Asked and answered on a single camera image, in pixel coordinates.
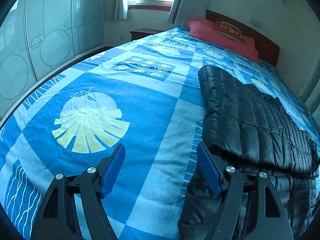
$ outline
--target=patterned bed sheet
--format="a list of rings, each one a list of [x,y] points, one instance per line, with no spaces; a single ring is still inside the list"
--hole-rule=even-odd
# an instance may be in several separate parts
[[[314,120],[271,65],[193,38],[187,30],[132,41],[72,66],[34,91],[5,123],[0,202],[26,240],[54,175],[96,166],[117,143],[125,145],[126,160],[102,201],[117,236],[177,239],[202,135],[197,73],[205,64],[279,97],[319,146]],[[83,236],[91,239],[79,196],[76,207]]]

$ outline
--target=headboard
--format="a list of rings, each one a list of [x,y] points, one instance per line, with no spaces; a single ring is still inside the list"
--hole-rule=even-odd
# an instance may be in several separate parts
[[[213,11],[207,10],[205,18],[211,22],[225,21],[238,27],[244,36],[255,39],[255,48],[259,53],[259,58],[265,60],[274,67],[276,66],[278,62],[280,47],[269,40],[267,37],[263,36],[261,33],[258,33],[247,25],[244,25],[234,19]]]

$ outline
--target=wall switch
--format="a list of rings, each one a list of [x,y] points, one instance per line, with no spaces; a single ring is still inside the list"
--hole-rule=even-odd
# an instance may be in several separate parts
[[[256,26],[258,29],[261,29],[261,27],[262,27],[262,23],[261,22],[259,22],[259,21],[257,21],[257,20],[255,20],[255,19],[250,19],[250,23],[252,24],[252,25],[254,25],[254,26]]]

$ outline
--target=black puffer jacket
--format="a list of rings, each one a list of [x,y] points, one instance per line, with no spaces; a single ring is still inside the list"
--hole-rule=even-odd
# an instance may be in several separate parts
[[[278,98],[242,84],[225,70],[205,65],[198,73],[206,115],[202,139],[210,152],[246,174],[265,171],[279,193],[298,238],[316,204],[316,144],[299,130]],[[248,195],[243,194],[234,239],[241,235]],[[220,200],[197,166],[179,220],[181,239],[204,239]]]

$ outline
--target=wooden nightstand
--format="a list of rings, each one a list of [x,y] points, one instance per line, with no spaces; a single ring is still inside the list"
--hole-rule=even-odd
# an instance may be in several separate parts
[[[147,36],[150,36],[150,35],[153,35],[153,34],[157,34],[157,33],[161,33],[161,32],[163,32],[163,31],[152,30],[152,29],[138,29],[138,30],[130,31],[130,33],[131,33],[131,41],[142,39],[142,38],[145,38]]]

